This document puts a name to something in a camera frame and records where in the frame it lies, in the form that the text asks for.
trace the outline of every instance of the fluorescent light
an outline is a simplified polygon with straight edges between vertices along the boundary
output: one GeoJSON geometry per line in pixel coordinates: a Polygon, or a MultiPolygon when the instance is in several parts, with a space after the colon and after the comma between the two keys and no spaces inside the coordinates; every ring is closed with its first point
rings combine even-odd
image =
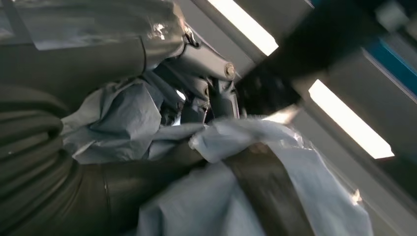
{"type": "Polygon", "coordinates": [[[280,124],[288,124],[296,116],[298,110],[299,109],[296,105],[291,105],[285,109],[279,110],[278,112],[262,120],[270,120],[280,124]]]}
{"type": "Polygon", "coordinates": [[[180,91],[178,91],[177,90],[177,94],[178,94],[178,96],[182,99],[182,100],[186,100],[186,97],[185,97],[185,95],[182,93],[182,92],[180,92],[180,91]]]}
{"type": "Polygon", "coordinates": [[[265,55],[269,56],[278,48],[275,39],[233,0],[208,1],[265,55]]]}
{"type": "Polygon", "coordinates": [[[373,158],[394,156],[391,146],[320,80],[313,84],[309,92],[313,101],[373,158]]]}

